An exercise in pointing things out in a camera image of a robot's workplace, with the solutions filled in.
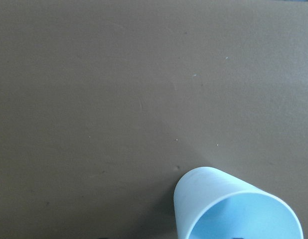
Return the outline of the light blue cup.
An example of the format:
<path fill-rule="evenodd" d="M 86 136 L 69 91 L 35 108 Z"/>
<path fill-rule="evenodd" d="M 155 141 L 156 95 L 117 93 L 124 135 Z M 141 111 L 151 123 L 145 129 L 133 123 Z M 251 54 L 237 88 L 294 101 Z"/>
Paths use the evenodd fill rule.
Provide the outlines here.
<path fill-rule="evenodd" d="M 302 239 L 282 199 L 213 167 L 185 173 L 173 195 L 179 239 Z"/>

